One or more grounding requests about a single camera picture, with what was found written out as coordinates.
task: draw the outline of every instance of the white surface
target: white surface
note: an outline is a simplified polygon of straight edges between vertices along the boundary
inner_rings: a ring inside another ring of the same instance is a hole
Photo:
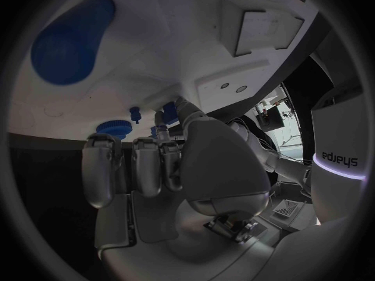
[[[51,21],[82,0],[67,0]],[[48,84],[34,72],[29,53],[13,94],[9,132],[84,140],[98,124],[142,119],[125,141],[149,136],[154,111],[182,95],[204,112],[253,96],[284,62],[317,11],[309,1],[232,0],[290,9],[304,24],[286,50],[272,48],[233,58],[219,42],[222,0],[114,0],[116,17],[88,78],[75,85]],[[226,89],[219,86],[230,80]],[[247,85],[239,94],[235,90]]]

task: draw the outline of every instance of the small round light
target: small round light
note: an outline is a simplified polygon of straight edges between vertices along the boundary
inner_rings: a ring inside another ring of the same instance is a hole
[[[245,89],[247,89],[248,87],[247,86],[241,86],[239,87],[236,92],[243,92]]]

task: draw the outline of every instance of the vent grille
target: vent grille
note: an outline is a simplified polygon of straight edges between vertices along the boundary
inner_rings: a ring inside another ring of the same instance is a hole
[[[297,206],[297,202],[293,202],[290,200],[282,200],[281,203],[273,210],[273,212],[281,214],[285,217],[290,217],[296,210]]]

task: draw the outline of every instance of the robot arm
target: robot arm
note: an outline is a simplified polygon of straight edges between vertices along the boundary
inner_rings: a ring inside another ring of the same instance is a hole
[[[279,153],[275,150],[262,147],[259,139],[253,133],[249,132],[244,126],[236,122],[230,123],[229,126],[247,142],[267,172],[276,172],[279,175],[298,183],[308,194],[310,194],[310,187],[306,184],[306,178],[311,169],[310,166],[289,159],[280,158]]]

